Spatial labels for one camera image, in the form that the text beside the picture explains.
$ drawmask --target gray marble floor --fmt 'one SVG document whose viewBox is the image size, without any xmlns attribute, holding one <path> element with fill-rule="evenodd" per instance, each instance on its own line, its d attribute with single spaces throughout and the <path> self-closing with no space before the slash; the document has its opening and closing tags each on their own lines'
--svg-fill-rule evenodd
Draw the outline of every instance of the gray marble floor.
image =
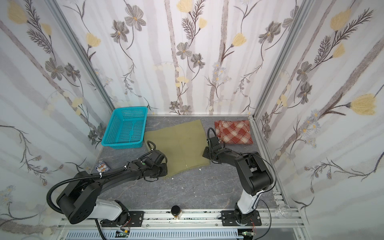
<svg viewBox="0 0 384 240">
<path fill-rule="evenodd" d="M 214 128 L 217 120 L 236 121 L 245 117 L 156 117 L 149 116 L 146 131 L 171 127 L 180 123 L 200 119 L 205 131 Z M 258 151 L 257 145 L 227 145 L 237 152 Z M 141 148 L 113 149 L 104 147 L 98 161 L 104 161 L 114 169 L 124 166 L 127 161 L 147 152 Z M 144 179 L 127 182 L 102 193 L 99 198 L 104 200 L 119 200 L 128 209 L 170 209 L 179 205 L 182 209 L 230 209 L 239 200 L 242 186 L 235 167 L 228 164 L 211 164 L 206 167 L 187 170 L 173 178 L 159 179 L 146 182 Z M 270 208 L 275 208 L 272 192 L 261 197 Z"/>
</svg>

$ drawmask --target black cable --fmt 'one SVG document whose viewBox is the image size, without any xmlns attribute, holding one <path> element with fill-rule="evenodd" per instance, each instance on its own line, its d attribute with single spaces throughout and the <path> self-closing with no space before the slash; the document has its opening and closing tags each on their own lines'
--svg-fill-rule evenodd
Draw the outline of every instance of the black cable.
<svg viewBox="0 0 384 240">
<path fill-rule="evenodd" d="M 265 204 L 266 208 L 268 208 L 270 221 L 269 221 L 269 227 L 268 227 L 268 230 L 267 230 L 262 236 L 260 236 L 260 237 L 258 237 L 258 238 L 255 238 L 254 240 L 256 240 L 256 239 L 260 239 L 260 238 L 262 238 L 263 236 L 265 236 L 265 235 L 269 232 L 269 230 L 271 229 L 271 224 L 272 224 L 271 210 L 269 210 L 268 205 L 267 205 L 263 200 L 260 199 L 259 201 L 262 201 L 262 202 Z"/>
<path fill-rule="evenodd" d="M 269 190 L 267 190 L 267 191 L 265 191 L 265 192 L 263 192 L 263 193 L 266 193 L 266 192 L 271 191 L 271 190 L 276 186 L 276 182 L 277 182 L 276 171 L 275 171 L 275 169 L 272 167 L 272 165 L 271 165 L 267 160 L 265 160 L 264 158 L 262 158 L 262 157 L 260 157 L 260 156 L 258 156 L 258 155 L 256 155 L 256 154 L 254 154 L 254 153 L 251 153 L 251 152 L 245 152 L 245 153 L 242 153 L 242 154 L 252 154 L 252 155 L 255 155 L 255 156 L 261 158 L 264 162 L 266 162 L 266 163 L 272 168 L 273 173 L 275 174 L 275 182 L 273 183 L 273 187 L 272 187 L 271 189 L 269 189 Z"/>
<path fill-rule="evenodd" d="M 214 133 L 215 137 L 217 137 L 217 135 L 216 135 L 216 130 L 210 127 L 210 128 L 208 128 L 208 131 L 207 131 L 207 138 L 208 138 L 208 139 L 209 139 L 209 131 L 211 131 L 211 130 L 212 130 L 212 132 Z"/>
<path fill-rule="evenodd" d="M 148 155 L 151 154 L 151 153 L 152 153 L 152 151 L 149 151 L 149 152 L 147 152 L 147 153 L 141 155 L 140 157 L 138 157 L 136 160 L 139 160 L 139 159 L 141 159 L 142 157 L 148 156 Z"/>
<path fill-rule="evenodd" d="M 124 169 L 121 169 L 121 170 L 118 170 L 118 171 L 115 171 L 115 172 L 105 173 L 105 174 L 102 174 L 101 176 L 102 176 L 102 178 L 109 177 L 111 175 L 116 175 L 116 174 L 119 174 L 121 172 L 124 172 L 126 169 L 127 168 L 125 167 Z M 88 176 L 67 179 L 67 180 L 64 180 L 64 181 L 61 181 L 61 182 L 55 184 L 53 187 L 51 187 L 51 189 L 48 191 L 47 196 L 46 196 L 46 200 L 47 200 L 48 206 L 50 206 L 54 211 L 56 211 L 56 212 L 58 212 L 60 214 L 64 214 L 63 211 L 59 207 L 57 207 L 53 203 L 53 201 L 52 201 L 52 193 L 53 193 L 53 191 L 56 188 L 60 187 L 61 185 L 64 185 L 64 184 L 67 184 L 67 183 L 70 183 L 70 182 L 79 181 L 79 180 L 86 180 L 86 179 L 97 179 L 97 178 L 100 178 L 100 175 L 89 174 Z"/>
<path fill-rule="evenodd" d="M 100 236 L 101 236 L 101 239 L 102 239 L 102 240 L 107 240 L 107 239 L 104 237 L 103 232 L 101 231 L 101 228 L 100 228 L 100 225 L 99 225 L 99 220 L 95 219 L 95 222 L 96 222 L 97 230 L 99 230 L 99 234 L 100 234 Z"/>
<path fill-rule="evenodd" d="M 147 141 L 147 144 L 148 144 L 149 148 L 150 148 L 152 151 L 156 149 L 156 144 L 154 144 L 153 142 L 151 142 L 151 141 L 148 140 L 148 141 Z"/>
</svg>

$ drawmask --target olive green cloth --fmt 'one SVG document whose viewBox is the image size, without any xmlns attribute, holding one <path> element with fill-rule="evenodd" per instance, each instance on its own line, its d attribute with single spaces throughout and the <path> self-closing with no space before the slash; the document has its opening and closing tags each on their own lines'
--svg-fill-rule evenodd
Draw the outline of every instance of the olive green cloth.
<svg viewBox="0 0 384 240">
<path fill-rule="evenodd" d="M 209 160 L 202 156 L 207 146 L 207 137 L 200 120 L 145 132 L 144 142 L 148 140 L 154 142 L 156 149 L 168 159 L 168 174 L 165 178 L 210 164 Z"/>
</svg>

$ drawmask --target blue plastic basket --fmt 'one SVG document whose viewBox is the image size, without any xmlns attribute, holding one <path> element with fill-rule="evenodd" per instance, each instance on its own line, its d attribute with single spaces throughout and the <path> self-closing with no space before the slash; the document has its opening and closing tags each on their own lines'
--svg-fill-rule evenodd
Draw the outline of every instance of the blue plastic basket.
<svg viewBox="0 0 384 240">
<path fill-rule="evenodd" d="M 116 108 L 101 144 L 114 149 L 141 147 L 147 113 L 146 107 Z"/>
</svg>

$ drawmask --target small jar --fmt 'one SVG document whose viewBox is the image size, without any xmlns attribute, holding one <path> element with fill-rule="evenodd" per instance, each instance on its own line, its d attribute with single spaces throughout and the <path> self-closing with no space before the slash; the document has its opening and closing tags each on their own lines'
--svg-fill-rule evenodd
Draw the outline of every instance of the small jar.
<svg viewBox="0 0 384 240">
<path fill-rule="evenodd" d="M 174 205 L 171 210 L 170 210 L 170 213 L 173 215 L 173 217 L 178 220 L 182 214 L 182 211 L 181 211 L 181 208 L 177 205 Z"/>
</svg>

